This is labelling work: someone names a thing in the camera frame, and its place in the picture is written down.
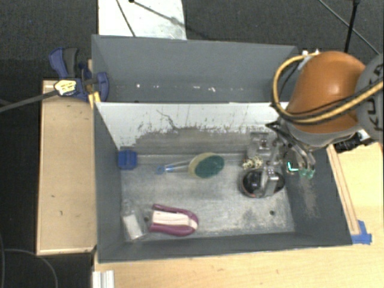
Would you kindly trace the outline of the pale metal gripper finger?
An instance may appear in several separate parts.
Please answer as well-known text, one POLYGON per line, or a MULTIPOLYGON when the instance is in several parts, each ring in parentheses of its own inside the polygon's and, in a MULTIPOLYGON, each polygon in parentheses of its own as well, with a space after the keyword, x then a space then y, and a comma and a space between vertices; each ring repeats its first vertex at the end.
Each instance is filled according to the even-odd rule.
POLYGON ((284 188, 284 177, 280 173, 274 173, 268 179, 268 194, 273 196, 284 188))
POLYGON ((268 197, 270 195, 269 173, 267 170, 262 170, 260 176, 260 197, 268 197))

